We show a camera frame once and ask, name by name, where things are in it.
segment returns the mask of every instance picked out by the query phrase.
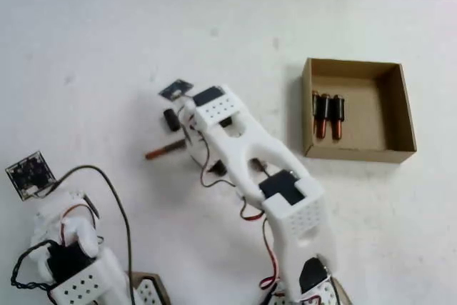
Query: black component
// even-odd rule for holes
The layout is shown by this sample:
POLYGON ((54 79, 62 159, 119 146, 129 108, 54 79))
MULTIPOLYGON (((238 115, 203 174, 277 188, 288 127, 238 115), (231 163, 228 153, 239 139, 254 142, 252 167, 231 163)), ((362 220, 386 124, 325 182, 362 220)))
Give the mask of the black component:
POLYGON ((165 110, 164 117, 165 117, 166 123, 168 124, 170 130, 172 130, 173 132, 178 131, 181 128, 181 123, 179 122, 179 118, 173 109, 165 110))
POLYGON ((231 117, 227 117, 224 120, 220 121, 219 124, 223 127, 226 128, 229 125, 232 125, 233 121, 231 120, 231 117))
POLYGON ((317 96, 316 119, 319 121, 327 120, 330 116, 330 97, 327 94, 317 96))
POLYGON ((226 165, 221 160, 217 160, 217 162, 208 171, 215 173, 217 176, 224 176, 227 174, 226 165))
POLYGON ((56 180, 40 151, 8 167, 5 172, 22 201, 31 197, 27 194, 29 188, 36 186, 36 192, 40 192, 56 180))
POLYGON ((301 293, 305 293, 315 287, 316 285, 320 284, 322 281, 327 279, 327 271, 323 267, 322 262, 313 257, 309 259, 303 265, 303 269, 301 270, 300 274, 300 287, 301 293))
POLYGON ((176 100, 177 98, 186 94, 186 92, 194 87, 193 84, 190 84, 187 81, 177 79, 170 86, 167 86, 165 89, 162 89, 159 94, 169 101, 176 100))
POLYGON ((305 196, 294 186, 297 180, 295 176, 283 169, 263 180, 258 186, 266 198, 280 193, 290 205, 294 205, 305 199, 305 196))
POLYGON ((331 117, 332 121, 344 121, 344 98, 334 96, 331 100, 331 117))
POLYGON ((212 86, 209 89, 205 89, 204 91, 195 95, 194 103, 197 107, 202 106, 204 104, 209 103, 211 100, 217 99, 223 95, 224 91, 222 91, 222 89, 220 89, 219 87, 212 86))
POLYGON ((85 255, 78 242, 69 246, 50 246, 48 250, 51 254, 47 261, 48 267, 57 284, 70 279, 96 260, 85 255))

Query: circuit board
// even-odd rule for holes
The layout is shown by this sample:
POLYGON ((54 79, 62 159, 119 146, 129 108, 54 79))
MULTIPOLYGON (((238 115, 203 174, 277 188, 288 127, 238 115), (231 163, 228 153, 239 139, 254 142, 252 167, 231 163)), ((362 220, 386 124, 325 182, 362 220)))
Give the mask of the circuit board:
POLYGON ((190 84, 189 82, 181 79, 177 79, 174 83, 161 90, 159 94, 165 99, 173 101, 183 96, 192 87, 194 87, 193 84, 190 84))
POLYGON ((16 162, 5 172, 22 201, 49 187, 56 180, 40 151, 16 162))

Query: black cable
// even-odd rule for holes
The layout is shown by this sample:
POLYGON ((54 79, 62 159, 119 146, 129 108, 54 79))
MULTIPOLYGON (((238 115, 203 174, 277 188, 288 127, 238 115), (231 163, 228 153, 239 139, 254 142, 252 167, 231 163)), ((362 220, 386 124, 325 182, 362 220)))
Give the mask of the black cable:
POLYGON ((209 188, 209 187, 212 187, 216 184, 218 184, 219 182, 225 182, 226 184, 232 186, 232 187, 236 187, 235 184, 232 184, 230 181, 228 180, 225 180, 225 179, 219 179, 219 180, 216 180, 214 182, 211 182, 210 184, 205 184, 204 181, 203 181, 203 174, 206 170, 206 167, 208 166, 208 163, 209 163, 209 145, 208 145, 208 142, 207 140, 205 139, 205 137, 203 136, 203 134, 200 132, 200 131, 197 131, 202 139, 202 141, 205 143, 205 146, 206 146, 206 161, 204 163, 204 165, 201 167, 201 172, 200 172, 200 184, 203 186, 203 187, 206 187, 206 188, 209 188))
POLYGON ((340 296, 338 294, 338 290, 336 289, 335 281, 333 281, 333 277, 332 276, 330 277, 330 283, 331 283, 331 285, 333 287, 333 290, 335 291, 336 305, 341 305, 340 296))
POLYGON ((41 248, 42 246, 46 246, 47 244, 50 244, 52 246, 58 246, 59 244, 55 241, 52 241, 50 239, 47 239, 45 241, 42 241, 38 244, 35 244, 33 247, 28 248, 24 253, 21 254, 21 256, 18 258, 16 264, 14 265, 13 268, 13 273, 11 275, 11 285, 18 288, 18 289, 42 289, 43 291, 49 291, 51 290, 51 285, 45 284, 45 283, 39 283, 39 282, 29 282, 27 284, 23 284, 21 282, 17 281, 17 276, 19 274, 19 269, 21 268, 22 261, 34 250, 37 250, 38 248, 41 248))
POLYGON ((113 184, 111 183, 111 180, 108 178, 108 176, 99 167, 92 166, 90 164, 84 164, 82 166, 77 166, 77 167, 74 167, 73 169, 70 169, 69 171, 67 171, 64 174, 64 176, 62 176, 59 180, 57 180, 51 186, 51 188, 49 189, 49 191, 46 193, 45 196, 48 196, 49 194, 54 192, 56 190, 56 188, 59 187, 60 184, 66 180, 66 178, 68 178, 70 175, 72 175, 75 171, 78 171, 79 169, 93 169, 94 171, 99 172, 100 175, 105 179, 106 183, 108 184, 111 192, 113 193, 114 198, 116 199, 116 203, 117 203, 117 205, 119 207, 119 210, 121 210, 121 214, 122 214, 122 217, 124 218, 124 222, 125 222, 125 225, 126 225, 126 231, 127 231, 127 248, 128 248, 128 255, 129 255, 129 290, 130 290, 130 299, 131 299, 132 305, 135 305, 134 285, 132 284, 133 276, 132 276, 132 270, 131 270, 131 235, 130 235, 129 220, 127 219, 127 215, 126 215, 126 212, 124 211, 124 208, 122 206, 121 200, 120 200, 120 198, 119 198, 119 196, 118 196, 113 184))

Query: white plastic part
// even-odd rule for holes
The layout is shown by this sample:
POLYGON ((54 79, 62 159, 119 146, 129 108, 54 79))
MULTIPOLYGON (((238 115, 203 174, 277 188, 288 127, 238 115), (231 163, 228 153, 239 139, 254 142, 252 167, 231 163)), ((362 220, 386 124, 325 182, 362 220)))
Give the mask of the white plastic part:
POLYGON ((229 87, 222 86, 221 89, 223 96, 203 106, 196 107, 193 101, 186 103, 184 126, 193 142, 188 145, 189 151, 197 161, 204 156, 201 151, 204 145, 199 141, 200 131, 209 143, 211 154, 222 160, 230 179, 247 202, 266 212, 273 232, 279 276, 288 298, 299 302, 306 298, 299 284, 306 261, 318 257, 331 271, 336 269, 335 242, 328 223, 324 191, 287 147, 270 136, 250 115, 229 87), (229 134, 229 130, 219 125, 229 116, 238 129, 236 135, 229 134), (248 163, 253 158, 293 173, 298 179, 295 187, 304 199, 294 205, 290 205, 280 193, 266 199, 249 174, 248 163))
POLYGON ((279 275, 288 297, 298 302, 307 297, 298 282, 305 262, 318 257, 335 271, 336 248, 320 184, 308 176, 298 180, 295 187, 305 196, 298 203, 290 205, 275 194, 265 200, 263 208, 273 232, 279 275))
POLYGON ((162 305, 162 302, 157 293, 154 282, 149 279, 144 279, 137 287, 139 297, 144 305, 162 305))
MULTIPOLYGON (((110 249, 90 266, 51 291, 58 305, 130 305, 129 281, 110 249)), ((135 291, 135 302, 144 305, 135 291)))
POLYGON ((237 96, 231 92, 228 93, 227 88, 223 88, 223 90, 225 91, 223 96, 196 108, 195 119, 198 123, 198 130, 205 131, 225 118, 233 116, 244 107, 237 96))
MULTIPOLYGON (((338 305, 335 289, 332 287, 330 278, 325 279, 319 285, 313 287, 311 290, 304 294, 303 300, 306 300, 303 305, 338 305), (320 296, 319 299, 313 299, 314 296, 320 296)), ((294 305, 300 304, 291 300, 288 296, 273 296, 268 305, 294 305)))
MULTIPOLYGON (((31 238, 31 246, 46 239, 51 239, 61 244, 61 224, 64 222, 66 243, 78 241, 79 246, 89 256, 96 256, 99 252, 99 245, 90 212, 87 209, 78 211, 75 209, 74 214, 69 214, 68 218, 62 219, 63 213, 72 206, 88 205, 83 197, 84 193, 80 191, 59 189, 59 191, 47 196, 45 200, 37 199, 36 201, 41 206, 34 217, 35 229, 31 238)), ((31 252, 29 256, 38 264, 38 270, 43 280, 53 282, 54 280, 46 263, 49 258, 48 248, 46 246, 38 248, 31 252)))
POLYGON ((205 136, 210 146, 216 150, 217 155, 226 165, 230 179, 240 188, 247 202, 257 209, 261 209, 261 203, 265 200, 265 196, 249 176, 248 163, 251 159, 266 160, 281 169, 293 171, 298 178, 308 176, 308 171, 281 141, 273 138, 265 131, 227 86, 221 88, 225 93, 224 96, 194 110, 196 129, 205 136), (227 99, 229 104, 234 104, 232 110, 224 112, 224 115, 221 112, 215 118, 211 118, 211 115, 205 115, 208 105, 224 104, 227 99), (241 128, 239 136, 230 136, 219 125, 221 120, 229 116, 234 125, 241 128))

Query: wire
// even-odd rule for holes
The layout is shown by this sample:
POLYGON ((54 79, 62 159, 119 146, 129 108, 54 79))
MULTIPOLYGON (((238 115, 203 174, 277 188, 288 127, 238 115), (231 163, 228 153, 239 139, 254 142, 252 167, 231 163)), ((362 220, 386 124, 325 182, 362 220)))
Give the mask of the wire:
POLYGON ((256 220, 262 218, 263 214, 265 214, 265 211, 260 211, 258 214, 254 215, 254 216, 244 216, 244 210, 246 209, 246 206, 248 205, 248 203, 246 202, 245 197, 243 197, 242 200, 243 200, 244 204, 240 210, 240 217, 242 219, 244 219, 245 221, 256 221, 256 220))
POLYGON ((225 179, 219 179, 219 180, 216 180, 215 182, 211 182, 210 184, 205 184, 205 182, 203 181, 203 175, 204 175, 204 172, 206 170, 206 167, 208 166, 208 163, 209 163, 209 157, 210 157, 210 154, 209 154, 209 145, 208 145, 208 142, 207 140, 205 139, 205 137, 203 136, 203 134, 200 132, 200 131, 197 131, 202 139, 202 141, 205 143, 205 147, 206 147, 206 160, 205 160, 205 163, 204 165, 201 167, 201 172, 200 172, 200 184, 203 186, 203 187, 206 187, 206 188, 209 188, 209 187, 212 187, 220 182, 225 182, 226 184, 232 186, 232 187, 236 187, 235 184, 232 184, 230 181, 228 180, 225 180, 225 179))
POLYGON ((322 303, 322 298, 321 298, 321 296, 319 296, 318 294, 315 295, 315 296, 310 296, 309 298, 303 300, 301 303, 302 303, 302 304, 305 304, 306 302, 311 303, 313 300, 316 300, 316 299, 318 300, 317 305, 321 305, 321 303, 322 303))
POLYGON ((42 246, 46 246, 47 244, 50 244, 51 246, 54 246, 54 247, 59 246, 59 244, 57 242, 47 239, 45 241, 39 242, 38 244, 35 244, 31 248, 28 248, 24 253, 21 254, 21 256, 18 258, 16 264, 14 265, 13 273, 11 275, 11 285, 12 286, 14 286, 18 289, 41 289, 43 291, 49 291, 51 289, 51 285, 45 284, 45 283, 29 282, 27 284, 23 284, 23 283, 17 281, 17 276, 19 274, 19 269, 21 268, 22 261, 31 252, 37 250, 38 248, 41 248, 42 246))
MULTIPOLYGON (((92 212, 92 209, 90 207, 88 207, 87 205, 85 204, 77 204, 77 205, 73 205, 71 206, 68 210, 66 210, 64 212, 64 214, 62 215, 62 219, 65 218, 65 216, 67 214, 69 214, 70 212, 72 212, 74 209, 77 209, 78 207, 85 207, 89 210, 90 214, 91 214, 91 217, 92 217, 92 224, 94 225, 94 229, 96 228, 96 225, 95 225, 95 216, 94 216, 94 213, 92 212)), ((63 246, 66 246, 65 244, 65 235, 64 235, 64 228, 65 228, 65 224, 62 223, 60 225, 60 238, 61 238, 61 241, 62 241, 62 245, 63 246)))
POLYGON ((129 291, 130 291, 130 299, 131 299, 131 303, 132 305, 135 305, 135 296, 134 296, 134 285, 132 283, 132 270, 131 270, 131 235, 130 235, 130 224, 129 224, 129 220, 127 219, 127 215, 126 215, 126 212, 124 211, 124 207, 122 206, 122 203, 121 203, 121 200, 113 186, 113 184, 111 183, 111 180, 108 178, 108 176, 99 168, 99 167, 96 167, 96 166, 92 166, 90 164, 84 164, 84 165, 81 165, 81 166, 77 166, 77 167, 74 167, 73 169, 70 169, 69 171, 67 171, 64 176, 62 176, 59 180, 57 180, 52 186, 51 188, 49 189, 49 191, 46 193, 45 196, 48 196, 49 194, 51 194, 52 192, 54 192, 56 190, 57 187, 59 187, 61 185, 62 182, 64 182, 66 180, 66 178, 68 178, 70 175, 72 175, 75 171, 78 171, 79 169, 93 169, 94 171, 97 171, 100 173, 100 175, 105 179, 106 183, 108 184, 115 200, 116 200, 116 203, 119 207, 119 210, 121 210, 121 214, 122 214, 122 217, 124 218, 124 222, 125 222, 125 225, 126 225, 126 231, 127 231, 127 250, 128 250, 128 259, 129 259, 129 291))
POLYGON ((331 283, 331 285, 333 287, 333 290, 335 291, 336 305, 341 305, 340 296, 338 294, 338 290, 336 289, 335 281, 333 281, 333 277, 332 276, 330 277, 330 283, 331 283))
POLYGON ((266 239, 266 232, 265 232, 266 221, 267 221, 267 219, 265 218, 263 220, 263 223, 262 223, 263 242, 265 243, 266 250, 268 251, 268 255, 270 256, 270 259, 271 259, 271 264, 273 265, 273 275, 272 276, 268 276, 265 279, 262 279, 258 283, 258 286, 263 290, 269 288, 272 285, 274 285, 276 283, 277 278, 278 278, 278 264, 276 262, 276 257, 274 256, 274 253, 271 250, 270 246, 268 245, 268 241, 266 239))

